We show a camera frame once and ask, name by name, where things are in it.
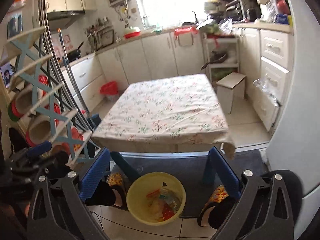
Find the blue chair leg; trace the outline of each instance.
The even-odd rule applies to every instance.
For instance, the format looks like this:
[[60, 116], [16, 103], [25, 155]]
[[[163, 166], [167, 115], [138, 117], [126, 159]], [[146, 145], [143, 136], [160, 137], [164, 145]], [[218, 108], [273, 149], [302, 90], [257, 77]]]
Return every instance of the blue chair leg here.
[[213, 185], [214, 181], [216, 179], [216, 174], [217, 173], [216, 173], [215, 168], [211, 165], [210, 152], [209, 152], [207, 161], [205, 163], [203, 176], [202, 176], [202, 184]]

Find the red bag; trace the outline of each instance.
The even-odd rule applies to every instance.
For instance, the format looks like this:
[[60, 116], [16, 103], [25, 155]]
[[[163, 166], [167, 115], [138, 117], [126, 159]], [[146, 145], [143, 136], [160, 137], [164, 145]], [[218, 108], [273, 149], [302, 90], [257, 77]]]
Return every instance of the red bag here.
[[111, 81], [108, 82], [107, 84], [104, 84], [101, 88], [100, 88], [100, 94], [102, 95], [117, 95], [118, 92], [118, 85], [116, 81]]

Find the red container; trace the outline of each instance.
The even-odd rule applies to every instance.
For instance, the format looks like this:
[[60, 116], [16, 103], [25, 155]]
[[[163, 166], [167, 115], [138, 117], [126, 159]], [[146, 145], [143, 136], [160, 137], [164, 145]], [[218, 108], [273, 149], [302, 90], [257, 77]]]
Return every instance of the red container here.
[[117, 85], [117, 82], [116, 81], [111, 81], [111, 82], [108, 82], [107, 84], [104, 84], [101, 88], [100, 88], [100, 94], [102, 95], [111, 95], [111, 96], [114, 96], [114, 95], [117, 95], [119, 92], [118, 92], [118, 85]]
[[128, 34], [123, 35], [123, 36], [124, 36], [124, 38], [129, 39], [129, 38], [136, 37], [136, 36], [139, 36], [139, 35], [140, 35], [140, 32], [133, 32], [133, 33], [128, 33]]

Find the mop handle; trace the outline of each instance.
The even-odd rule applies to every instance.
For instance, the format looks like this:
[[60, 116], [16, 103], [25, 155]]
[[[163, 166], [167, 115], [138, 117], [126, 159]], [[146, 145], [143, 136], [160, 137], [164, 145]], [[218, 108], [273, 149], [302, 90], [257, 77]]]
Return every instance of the mop handle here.
[[45, 141], [44, 143], [41, 143], [37, 146], [30, 148], [26, 154], [28, 158], [32, 159], [50, 151], [51, 148], [52, 148], [51, 142]]

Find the wooden stool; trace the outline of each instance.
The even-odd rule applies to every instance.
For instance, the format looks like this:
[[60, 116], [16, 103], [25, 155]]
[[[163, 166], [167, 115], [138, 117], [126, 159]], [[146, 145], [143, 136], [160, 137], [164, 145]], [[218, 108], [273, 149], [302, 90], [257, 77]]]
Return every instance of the wooden stool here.
[[233, 72], [217, 82], [217, 97], [228, 114], [231, 113], [233, 96], [244, 98], [244, 78], [245, 75]]

